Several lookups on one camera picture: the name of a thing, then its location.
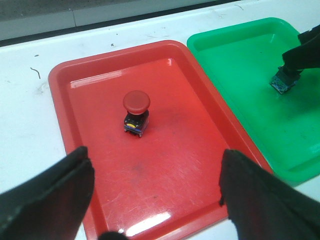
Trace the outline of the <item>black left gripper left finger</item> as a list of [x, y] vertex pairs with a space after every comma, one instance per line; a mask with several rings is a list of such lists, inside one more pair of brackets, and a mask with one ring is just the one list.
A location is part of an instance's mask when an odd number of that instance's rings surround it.
[[73, 240], [94, 192], [95, 170], [85, 146], [0, 195], [2, 240]]

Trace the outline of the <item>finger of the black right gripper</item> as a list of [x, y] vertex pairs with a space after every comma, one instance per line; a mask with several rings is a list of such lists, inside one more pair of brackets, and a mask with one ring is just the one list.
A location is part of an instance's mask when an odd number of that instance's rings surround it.
[[297, 73], [305, 69], [320, 67], [320, 42], [308, 41], [282, 54], [283, 71]]
[[301, 45], [320, 36], [320, 25], [313, 27], [310, 30], [300, 33], [297, 37]]

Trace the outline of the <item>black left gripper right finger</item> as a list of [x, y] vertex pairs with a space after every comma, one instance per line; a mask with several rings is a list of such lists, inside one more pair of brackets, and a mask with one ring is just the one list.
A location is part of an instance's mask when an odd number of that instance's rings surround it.
[[320, 204], [267, 172], [238, 150], [226, 149], [220, 205], [240, 240], [318, 240]]

